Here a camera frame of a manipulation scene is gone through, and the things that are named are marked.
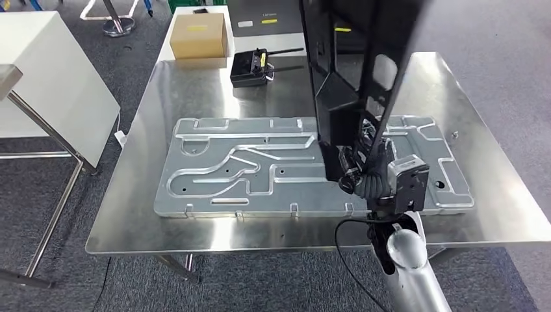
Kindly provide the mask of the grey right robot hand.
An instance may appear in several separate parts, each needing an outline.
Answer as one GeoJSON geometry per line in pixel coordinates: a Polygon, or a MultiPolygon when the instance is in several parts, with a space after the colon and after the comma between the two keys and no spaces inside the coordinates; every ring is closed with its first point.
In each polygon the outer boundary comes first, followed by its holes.
{"type": "Polygon", "coordinates": [[[387,170],[395,160],[392,142],[386,138],[375,142],[376,127],[367,119],[362,120],[360,134],[353,146],[343,146],[339,151],[344,172],[339,187],[364,199],[392,196],[387,170]]]}

